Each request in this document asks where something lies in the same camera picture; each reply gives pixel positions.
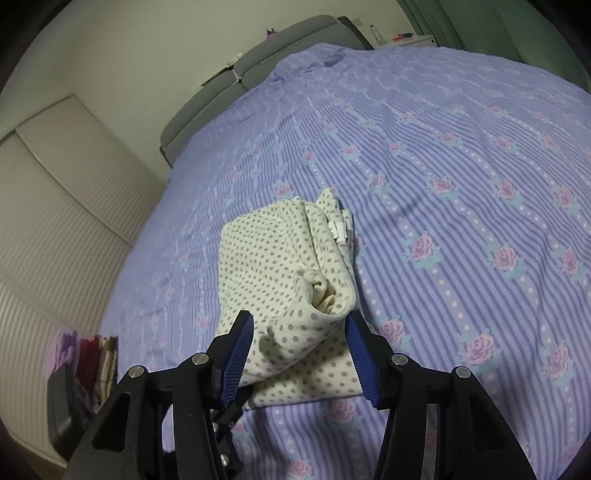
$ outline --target metal screw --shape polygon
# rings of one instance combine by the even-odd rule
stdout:
[[[394,365],[406,365],[408,363],[408,357],[403,353],[395,353],[392,356],[392,363]]]
[[[195,365],[203,365],[203,364],[206,364],[209,361],[209,357],[208,357],[208,355],[206,353],[196,353],[191,358],[191,361]]]
[[[131,378],[138,378],[144,374],[144,371],[144,367],[142,367],[141,365],[136,365],[127,370],[127,373]]]
[[[468,367],[457,367],[456,375],[460,378],[468,378],[470,375],[472,375],[472,372],[470,372]]]

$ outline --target red fabric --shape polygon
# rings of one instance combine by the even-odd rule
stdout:
[[[100,342],[98,337],[92,340],[82,340],[80,346],[80,361],[78,362],[78,370],[76,371],[76,378],[85,388],[89,395],[92,395],[97,370],[99,368],[100,358]]]

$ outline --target white wall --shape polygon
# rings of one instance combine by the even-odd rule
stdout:
[[[412,31],[395,0],[106,0],[80,39],[70,81],[86,107],[165,179],[160,133],[200,84],[260,43],[266,28],[318,14],[359,17],[370,41],[370,24],[386,39]]]
[[[0,138],[72,93],[72,55],[99,3],[69,4],[33,41],[0,93]]]

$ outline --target plastic bottle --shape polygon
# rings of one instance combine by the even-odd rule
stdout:
[[[371,29],[371,33],[374,35],[375,41],[378,43],[378,45],[384,45],[386,42],[384,41],[384,38],[382,36],[382,34],[378,31],[377,28],[375,28],[372,25],[369,26]]]

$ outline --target white wardrobe door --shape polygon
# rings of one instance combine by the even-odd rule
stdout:
[[[75,97],[27,120],[17,133],[65,190],[135,243],[164,185]]]
[[[0,271],[32,303],[83,334],[96,333],[130,251],[18,136],[0,145]]]

